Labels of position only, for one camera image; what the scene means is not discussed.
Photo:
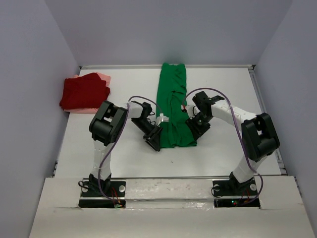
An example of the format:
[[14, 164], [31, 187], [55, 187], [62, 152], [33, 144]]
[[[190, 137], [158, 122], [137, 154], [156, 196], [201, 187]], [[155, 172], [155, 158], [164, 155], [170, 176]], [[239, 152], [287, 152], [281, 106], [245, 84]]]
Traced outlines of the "green t shirt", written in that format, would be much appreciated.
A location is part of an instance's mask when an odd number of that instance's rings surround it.
[[160, 106], [157, 113], [169, 118], [161, 124], [161, 148], [192, 147], [197, 142], [186, 124], [188, 115], [181, 111], [181, 105], [187, 95], [187, 75], [184, 64], [163, 63], [159, 76], [157, 100]]

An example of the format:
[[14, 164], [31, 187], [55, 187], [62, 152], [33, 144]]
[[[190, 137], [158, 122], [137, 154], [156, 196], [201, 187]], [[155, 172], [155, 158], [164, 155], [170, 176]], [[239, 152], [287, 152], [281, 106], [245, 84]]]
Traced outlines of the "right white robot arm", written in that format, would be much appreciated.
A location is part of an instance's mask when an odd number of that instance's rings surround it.
[[254, 176], [258, 174], [261, 163], [280, 146], [280, 141], [269, 114], [247, 112], [231, 104], [229, 98], [219, 92], [209, 97], [204, 88], [193, 90], [193, 104], [181, 104], [181, 110], [188, 114], [186, 124], [194, 140], [202, 137], [211, 127], [213, 118], [232, 125], [240, 141], [243, 155], [237, 167], [230, 173], [228, 180], [213, 183], [214, 197], [242, 196], [250, 191], [258, 197], [261, 189], [256, 188]]

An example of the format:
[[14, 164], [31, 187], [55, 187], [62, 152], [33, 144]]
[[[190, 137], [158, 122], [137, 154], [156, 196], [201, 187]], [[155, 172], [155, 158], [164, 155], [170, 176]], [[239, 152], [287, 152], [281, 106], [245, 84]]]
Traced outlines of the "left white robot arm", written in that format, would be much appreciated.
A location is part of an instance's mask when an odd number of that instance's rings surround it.
[[104, 196], [109, 192], [111, 152], [129, 119], [142, 131], [145, 142], [155, 151], [160, 151], [162, 127], [149, 119], [152, 112], [151, 105], [146, 102], [132, 101], [123, 107], [109, 101], [101, 104], [89, 125], [94, 143], [94, 162], [89, 174], [89, 185], [97, 195]]

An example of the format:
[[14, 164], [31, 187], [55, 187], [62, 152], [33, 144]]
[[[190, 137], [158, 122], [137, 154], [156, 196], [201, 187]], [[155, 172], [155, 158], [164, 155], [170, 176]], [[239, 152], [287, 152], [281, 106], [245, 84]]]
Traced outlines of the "white front platform board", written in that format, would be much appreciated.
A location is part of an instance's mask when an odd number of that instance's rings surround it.
[[32, 238], [313, 238], [293, 177], [268, 176], [260, 206], [216, 208], [210, 179], [129, 179], [122, 209], [81, 208], [79, 178], [47, 178]]

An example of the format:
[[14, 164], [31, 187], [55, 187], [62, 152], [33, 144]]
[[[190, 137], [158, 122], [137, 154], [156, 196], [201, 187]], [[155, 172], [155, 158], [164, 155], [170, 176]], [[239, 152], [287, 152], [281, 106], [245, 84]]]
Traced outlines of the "pink folded t shirt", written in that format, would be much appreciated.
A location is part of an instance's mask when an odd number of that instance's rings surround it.
[[[111, 77], [99, 72], [96, 74], [100, 77], [101, 80], [106, 82], [106, 86], [109, 87]], [[75, 114], [95, 114], [98, 111], [98, 108], [84, 108], [84, 109], [71, 109], [71, 110], [64, 110], [65, 112], [75, 113]]]

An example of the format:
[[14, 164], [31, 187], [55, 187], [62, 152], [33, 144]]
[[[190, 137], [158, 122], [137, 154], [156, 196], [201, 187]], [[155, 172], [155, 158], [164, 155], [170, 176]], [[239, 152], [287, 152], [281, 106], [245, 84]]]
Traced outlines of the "red folded t shirt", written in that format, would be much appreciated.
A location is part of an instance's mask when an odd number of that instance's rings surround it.
[[76, 75], [64, 80], [59, 106], [63, 110], [99, 108], [110, 95], [110, 87], [96, 72], [83, 76]]

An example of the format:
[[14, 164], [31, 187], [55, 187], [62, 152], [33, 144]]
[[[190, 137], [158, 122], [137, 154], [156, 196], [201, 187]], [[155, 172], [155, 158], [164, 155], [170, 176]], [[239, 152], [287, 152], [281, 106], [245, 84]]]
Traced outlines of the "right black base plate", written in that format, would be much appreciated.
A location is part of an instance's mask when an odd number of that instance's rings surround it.
[[215, 208], [260, 208], [261, 206], [259, 198], [254, 200], [258, 194], [255, 179], [239, 188], [231, 188], [229, 180], [215, 180], [212, 182], [211, 194], [214, 197]]

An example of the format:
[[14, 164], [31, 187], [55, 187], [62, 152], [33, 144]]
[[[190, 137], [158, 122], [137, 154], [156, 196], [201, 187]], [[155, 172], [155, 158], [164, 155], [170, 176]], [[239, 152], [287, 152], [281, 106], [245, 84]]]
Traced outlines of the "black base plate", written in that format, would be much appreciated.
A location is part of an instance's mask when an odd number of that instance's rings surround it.
[[80, 208], [125, 208], [126, 182], [123, 180], [112, 180], [109, 188], [101, 192], [98, 185], [91, 185], [88, 180], [78, 182], [81, 188], [79, 207]]
[[231, 188], [229, 180], [215, 180], [212, 182], [211, 194], [214, 197], [215, 208], [260, 208], [261, 206], [259, 198], [254, 200], [258, 194], [255, 179], [239, 188]]

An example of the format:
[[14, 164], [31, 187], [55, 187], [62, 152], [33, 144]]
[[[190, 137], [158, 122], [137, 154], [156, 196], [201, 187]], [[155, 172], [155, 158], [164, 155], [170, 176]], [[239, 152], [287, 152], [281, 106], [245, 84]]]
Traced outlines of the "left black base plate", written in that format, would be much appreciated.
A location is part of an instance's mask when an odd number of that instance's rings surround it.
[[81, 188], [79, 207], [80, 208], [125, 208], [126, 182], [123, 180], [112, 180], [109, 188], [101, 192], [98, 185], [91, 185], [88, 180], [78, 182]]

